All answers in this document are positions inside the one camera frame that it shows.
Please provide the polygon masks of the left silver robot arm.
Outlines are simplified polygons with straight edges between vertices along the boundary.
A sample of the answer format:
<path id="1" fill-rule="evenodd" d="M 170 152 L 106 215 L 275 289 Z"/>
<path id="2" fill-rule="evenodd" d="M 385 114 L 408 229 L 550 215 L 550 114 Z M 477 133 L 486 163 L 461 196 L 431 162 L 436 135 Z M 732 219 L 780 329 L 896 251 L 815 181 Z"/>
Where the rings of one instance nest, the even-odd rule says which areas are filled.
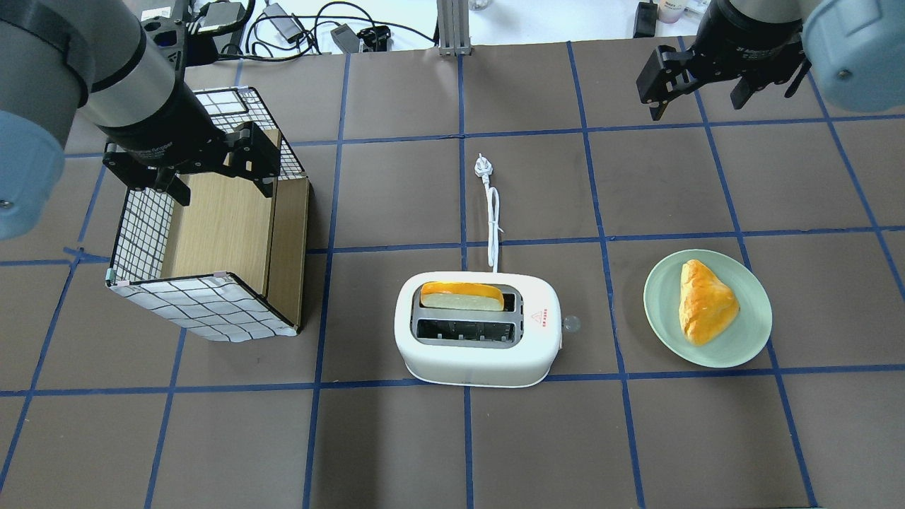
<path id="1" fill-rule="evenodd" d="M 229 25 L 140 21 L 120 1 L 2 3 L 2 238 L 31 231 L 64 169 L 77 110 L 109 138 L 103 163 L 130 189 L 187 206 L 185 175 L 251 180 L 266 197 L 280 149 L 253 122 L 230 131 L 185 84 L 218 60 Z"/>

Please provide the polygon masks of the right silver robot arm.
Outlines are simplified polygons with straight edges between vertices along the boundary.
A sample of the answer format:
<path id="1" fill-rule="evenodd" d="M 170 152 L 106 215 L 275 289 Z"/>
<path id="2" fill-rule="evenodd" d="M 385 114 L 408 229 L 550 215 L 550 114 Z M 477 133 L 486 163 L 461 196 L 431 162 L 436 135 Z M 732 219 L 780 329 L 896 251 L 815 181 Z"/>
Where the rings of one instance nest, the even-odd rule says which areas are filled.
<path id="1" fill-rule="evenodd" d="M 765 87 L 795 95 L 806 74 L 825 100 L 848 112 L 904 103 L 901 1 L 712 1 L 696 39 L 657 46 L 636 79 L 653 120 L 679 96 L 734 81 L 734 109 Z"/>

